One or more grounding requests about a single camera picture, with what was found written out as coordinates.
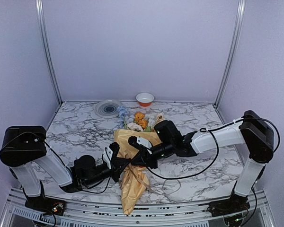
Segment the pink fake flower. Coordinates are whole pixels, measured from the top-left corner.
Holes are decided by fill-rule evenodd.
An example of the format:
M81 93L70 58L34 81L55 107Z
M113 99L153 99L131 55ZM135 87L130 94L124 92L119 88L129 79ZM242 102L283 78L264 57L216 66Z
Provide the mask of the pink fake flower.
M127 124L127 128L131 131L139 131L139 132L142 132L144 131L144 129L142 128L142 126L134 123L134 122L131 122L129 124Z
M156 116L155 125L165 120L164 113L159 113Z

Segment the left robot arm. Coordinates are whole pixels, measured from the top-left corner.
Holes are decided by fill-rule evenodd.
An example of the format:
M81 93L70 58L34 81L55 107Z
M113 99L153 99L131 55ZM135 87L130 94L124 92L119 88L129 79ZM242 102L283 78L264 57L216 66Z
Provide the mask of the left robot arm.
M0 160L8 166L21 183L24 193L32 198L39 210L50 207L50 199L44 195L42 182L37 178L32 164L40 166L56 184L67 193L92 189L105 179L118 182L121 173L130 164L129 158L118 157L116 142L106 147L103 163L96 164L91 155L83 155L72 167L62 161L46 142L46 130L42 126L11 126L4 134Z

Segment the orange wrapping paper sheet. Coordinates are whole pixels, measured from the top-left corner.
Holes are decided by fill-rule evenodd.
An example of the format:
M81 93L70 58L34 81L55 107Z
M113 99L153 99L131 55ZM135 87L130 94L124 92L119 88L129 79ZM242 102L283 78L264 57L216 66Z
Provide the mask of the orange wrapping paper sheet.
M152 145L161 143L158 135L154 132L137 132L125 129L118 129L114 132L114 141L120 146L118 157L133 158L138 150L128 144L130 136L142 137L151 142ZM123 171L123 177L120 182L121 203L123 213L130 215L133 209L143 195L144 191L149 188L149 179L144 173L144 166L129 165Z

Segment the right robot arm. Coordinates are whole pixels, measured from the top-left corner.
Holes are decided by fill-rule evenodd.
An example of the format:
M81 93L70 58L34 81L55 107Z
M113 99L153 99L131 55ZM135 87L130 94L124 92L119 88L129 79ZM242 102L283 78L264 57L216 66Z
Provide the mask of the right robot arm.
M234 185L232 196L225 201L225 208L230 212L243 205L243 198L248 196L265 166L272 160L281 140L277 127L252 110L216 129L202 128L182 135L172 121L164 120L155 126L155 132L161 141L155 146L143 137L131 136L128 139L129 145L138 150L132 165L142 165L151 170L158 167L159 159L172 155L195 157L212 149L219 151L238 144L247 146L249 157Z

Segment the orange fake flower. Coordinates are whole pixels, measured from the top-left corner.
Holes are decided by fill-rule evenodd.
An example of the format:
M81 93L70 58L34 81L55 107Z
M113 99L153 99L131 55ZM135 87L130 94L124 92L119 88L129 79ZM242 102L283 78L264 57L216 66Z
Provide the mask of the orange fake flower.
M140 125L143 129L148 125L148 120L145 119L145 114L142 112L135 113L133 122Z

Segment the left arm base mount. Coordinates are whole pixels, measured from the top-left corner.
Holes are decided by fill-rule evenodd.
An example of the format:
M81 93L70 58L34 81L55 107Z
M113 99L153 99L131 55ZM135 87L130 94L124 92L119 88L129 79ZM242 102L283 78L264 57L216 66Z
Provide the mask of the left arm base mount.
M41 193L37 197L28 197L25 192L25 189L22 189L26 197L25 207L33 210L43 211L48 214L62 216L65 211L66 202L63 200L46 197L42 182L40 182L40 185Z

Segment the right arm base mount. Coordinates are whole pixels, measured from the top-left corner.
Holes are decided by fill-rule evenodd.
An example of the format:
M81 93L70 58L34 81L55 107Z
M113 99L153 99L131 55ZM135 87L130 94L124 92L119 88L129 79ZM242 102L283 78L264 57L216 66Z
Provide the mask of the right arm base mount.
M248 210L249 208L248 197L235 194L233 188L228 199L210 202L207 211L211 213L212 217L217 217Z

